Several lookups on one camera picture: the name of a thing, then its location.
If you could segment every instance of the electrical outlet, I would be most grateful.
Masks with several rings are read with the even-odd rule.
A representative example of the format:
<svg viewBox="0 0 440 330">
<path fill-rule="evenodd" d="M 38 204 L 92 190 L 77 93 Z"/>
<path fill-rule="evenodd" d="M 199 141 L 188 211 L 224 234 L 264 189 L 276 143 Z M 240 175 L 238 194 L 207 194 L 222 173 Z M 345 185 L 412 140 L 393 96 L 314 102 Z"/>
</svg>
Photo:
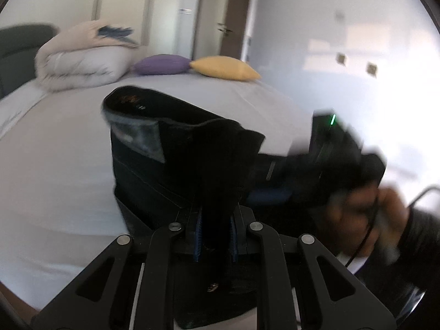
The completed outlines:
<svg viewBox="0 0 440 330">
<path fill-rule="evenodd" d="M 347 56 L 343 53 L 338 53 L 336 55 L 336 62 L 340 65 L 347 65 Z"/>
<path fill-rule="evenodd" d="M 368 62 L 367 63 L 367 73 L 370 76 L 377 77 L 378 76 L 378 66 L 374 63 Z"/>
</svg>

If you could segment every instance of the yellow pillow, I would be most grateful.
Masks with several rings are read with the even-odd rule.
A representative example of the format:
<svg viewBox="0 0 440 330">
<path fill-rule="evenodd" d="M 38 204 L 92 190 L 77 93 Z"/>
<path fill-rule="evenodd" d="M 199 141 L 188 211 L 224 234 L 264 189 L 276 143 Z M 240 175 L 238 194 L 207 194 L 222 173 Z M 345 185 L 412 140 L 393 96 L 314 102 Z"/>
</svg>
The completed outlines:
<svg viewBox="0 0 440 330">
<path fill-rule="evenodd" d="M 261 78 L 261 76 L 247 63 L 232 57 L 204 57 L 192 61 L 190 66 L 194 70 L 208 77 L 241 81 Z"/>
</svg>

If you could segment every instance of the beige blanket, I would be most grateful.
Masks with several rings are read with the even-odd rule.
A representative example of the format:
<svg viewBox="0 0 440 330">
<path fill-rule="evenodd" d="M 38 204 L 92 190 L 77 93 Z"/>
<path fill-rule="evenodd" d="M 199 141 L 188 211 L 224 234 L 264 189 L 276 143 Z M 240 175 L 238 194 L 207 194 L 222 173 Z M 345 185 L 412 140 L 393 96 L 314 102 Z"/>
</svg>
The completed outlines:
<svg viewBox="0 0 440 330">
<path fill-rule="evenodd" d="M 104 20 L 86 21 L 61 31 L 43 45 L 35 57 L 40 85 L 47 90 L 64 90 L 97 87 L 119 79 L 128 70 L 132 50 L 138 45 L 98 36 L 98 30 L 107 25 Z"/>
</svg>

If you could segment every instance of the brown wooden door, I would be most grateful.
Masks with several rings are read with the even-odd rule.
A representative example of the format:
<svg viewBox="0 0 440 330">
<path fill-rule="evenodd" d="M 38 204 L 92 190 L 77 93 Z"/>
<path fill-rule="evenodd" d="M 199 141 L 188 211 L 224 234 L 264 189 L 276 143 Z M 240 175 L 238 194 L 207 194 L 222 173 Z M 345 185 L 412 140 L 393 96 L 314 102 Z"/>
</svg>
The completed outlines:
<svg viewBox="0 0 440 330">
<path fill-rule="evenodd" d="M 246 31 L 249 0 L 229 0 L 227 4 L 221 56 L 240 59 Z"/>
</svg>

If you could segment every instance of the triangular cutout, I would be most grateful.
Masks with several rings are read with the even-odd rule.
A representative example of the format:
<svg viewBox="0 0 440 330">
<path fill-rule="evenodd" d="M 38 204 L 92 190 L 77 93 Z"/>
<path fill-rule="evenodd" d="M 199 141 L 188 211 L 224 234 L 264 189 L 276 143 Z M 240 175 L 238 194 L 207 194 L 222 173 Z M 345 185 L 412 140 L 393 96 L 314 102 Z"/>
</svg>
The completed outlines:
<svg viewBox="0 0 440 330">
<path fill-rule="evenodd" d="M 327 286 L 330 299 L 338 301 L 355 293 L 355 288 L 322 255 L 316 258 Z"/>
<path fill-rule="evenodd" d="M 114 258 L 107 258 L 107 260 L 78 287 L 76 294 L 94 302 L 99 301 L 103 295 L 113 263 Z"/>
</svg>

